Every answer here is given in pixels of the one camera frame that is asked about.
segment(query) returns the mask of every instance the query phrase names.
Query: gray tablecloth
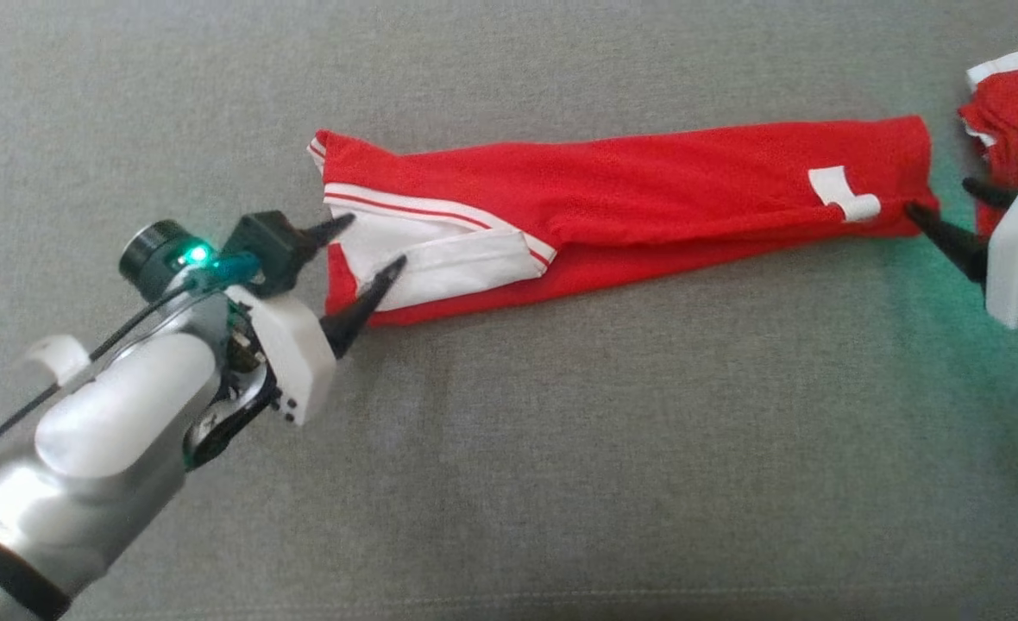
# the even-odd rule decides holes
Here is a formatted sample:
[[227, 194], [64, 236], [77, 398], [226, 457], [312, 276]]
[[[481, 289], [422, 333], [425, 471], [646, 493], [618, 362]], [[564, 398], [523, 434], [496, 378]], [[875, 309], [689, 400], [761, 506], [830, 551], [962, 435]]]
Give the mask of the gray tablecloth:
[[[138, 305], [142, 225], [313, 223], [319, 126], [415, 152], [919, 113], [967, 223], [964, 70], [1014, 50], [995, 0], [0, 0], [0, 420], [27, 343]], [[259, 420], [74, 613], [862, 611], [1018, 618], [1018, 333], [918, 239], [375, 330], [313, 425]]]

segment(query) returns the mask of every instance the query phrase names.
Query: black band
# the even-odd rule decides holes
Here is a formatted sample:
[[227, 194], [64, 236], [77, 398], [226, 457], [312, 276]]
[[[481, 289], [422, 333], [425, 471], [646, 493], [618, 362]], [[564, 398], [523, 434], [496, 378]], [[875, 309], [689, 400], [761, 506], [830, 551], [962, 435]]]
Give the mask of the black band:
[[71, 598], [62, 589], [3, 546], [0, 546], [0, 586], [43, 621], [59, 620], [71, 606]]

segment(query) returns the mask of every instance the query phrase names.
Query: folded clothing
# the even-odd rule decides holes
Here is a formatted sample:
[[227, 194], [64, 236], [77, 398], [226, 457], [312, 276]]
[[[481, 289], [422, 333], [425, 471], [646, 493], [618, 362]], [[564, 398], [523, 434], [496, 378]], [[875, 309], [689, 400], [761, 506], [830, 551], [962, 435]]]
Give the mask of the folded clothing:
[[[973, 98], [959, 109], [966, 130], [979, 138], [993, 183], [1018, 188], [1018, 52], [968, 70]], [[977, 205], [977, 232], [992, 235], [1002, 210]]]
[[788, 122], [395, 155], [320, 130], [327, 310], [398, 255], [372, 324], [413, 324], [616, 286], [841, 235], [916, 232], [930, 137], [918, 117]]

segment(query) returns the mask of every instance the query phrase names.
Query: red garment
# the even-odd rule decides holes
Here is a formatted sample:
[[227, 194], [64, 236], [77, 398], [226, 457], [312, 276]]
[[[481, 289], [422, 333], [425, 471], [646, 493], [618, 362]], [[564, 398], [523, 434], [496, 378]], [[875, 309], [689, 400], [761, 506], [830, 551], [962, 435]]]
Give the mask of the red garment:
[[[1018, 188], [1018, 52], [968, 70], [973, 99], [959, 110], [970, 134], [981, 140], [992, 181]], [[977, 232], [991, 236], [1004, 213], [977, 205]]]
[[410, 259], [374, 324], [540, 302], [826, 237], [910, 235], [904, 206], [939, 207], [918, 117], [403, 156], [321, 130], [308, 149], [326, 205], [356, 215], [329, 247], [328, 310]]

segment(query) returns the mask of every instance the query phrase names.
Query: green light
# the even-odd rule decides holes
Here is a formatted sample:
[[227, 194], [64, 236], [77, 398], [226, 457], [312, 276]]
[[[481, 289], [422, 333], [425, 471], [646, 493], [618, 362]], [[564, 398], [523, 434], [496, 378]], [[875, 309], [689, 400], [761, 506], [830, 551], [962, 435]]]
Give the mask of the green light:
[[208, 259], [210, 259], [210, 248], [205, 245], [196, 245], [183, 256], [183, 261], [192, 265], [204, 263]]

